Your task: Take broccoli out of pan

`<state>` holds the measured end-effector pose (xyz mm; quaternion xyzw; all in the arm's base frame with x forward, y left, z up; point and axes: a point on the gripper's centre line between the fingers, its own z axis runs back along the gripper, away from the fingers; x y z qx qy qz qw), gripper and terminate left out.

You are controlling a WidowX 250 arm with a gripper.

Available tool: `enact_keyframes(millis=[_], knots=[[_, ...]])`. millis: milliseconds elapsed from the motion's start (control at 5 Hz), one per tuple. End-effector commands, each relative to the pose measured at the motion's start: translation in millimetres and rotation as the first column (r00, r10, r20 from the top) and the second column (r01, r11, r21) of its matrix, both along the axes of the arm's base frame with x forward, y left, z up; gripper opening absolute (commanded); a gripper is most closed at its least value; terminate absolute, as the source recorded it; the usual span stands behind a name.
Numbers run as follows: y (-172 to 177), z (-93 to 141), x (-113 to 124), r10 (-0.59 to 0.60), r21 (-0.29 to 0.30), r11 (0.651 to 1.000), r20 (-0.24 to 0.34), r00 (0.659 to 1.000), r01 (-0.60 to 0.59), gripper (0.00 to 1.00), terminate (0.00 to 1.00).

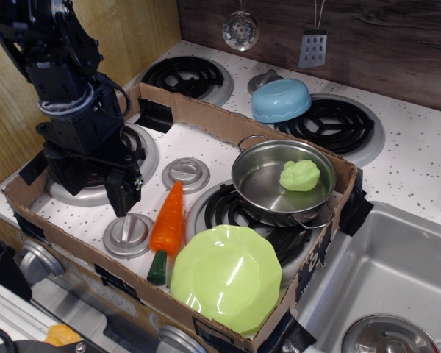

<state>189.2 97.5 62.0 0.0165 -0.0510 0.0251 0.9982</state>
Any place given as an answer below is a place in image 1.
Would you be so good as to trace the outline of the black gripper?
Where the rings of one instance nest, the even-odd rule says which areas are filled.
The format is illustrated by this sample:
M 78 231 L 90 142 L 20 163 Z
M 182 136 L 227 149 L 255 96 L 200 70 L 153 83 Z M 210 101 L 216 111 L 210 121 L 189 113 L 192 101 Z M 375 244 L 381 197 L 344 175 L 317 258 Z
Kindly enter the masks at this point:
M 72 196 L 99 174 L 115 215 L 124 217 L 140 201 L 141 173 L 135 153 L 121 137 L 124 119 L 120 112 L 116 108 L 103 113 L 89 107 L 51 115 L 36 130 L 45 140 L 49 167 Z

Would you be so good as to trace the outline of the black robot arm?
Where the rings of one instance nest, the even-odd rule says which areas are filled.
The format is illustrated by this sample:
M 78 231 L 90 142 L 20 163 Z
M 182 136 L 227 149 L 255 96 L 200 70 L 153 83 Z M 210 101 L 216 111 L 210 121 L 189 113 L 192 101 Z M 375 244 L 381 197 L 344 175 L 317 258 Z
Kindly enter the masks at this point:
M 52 175 L 72 195 L 101 176 L 115 214 L 125 216 L 143 184 L 137 154 L 122 136 L 132 106 L 119 105 L 123 89 L 98 70 L 99 43 L 72 2 L 0 1 L 0 44 L 47 117 L 36 130 Z

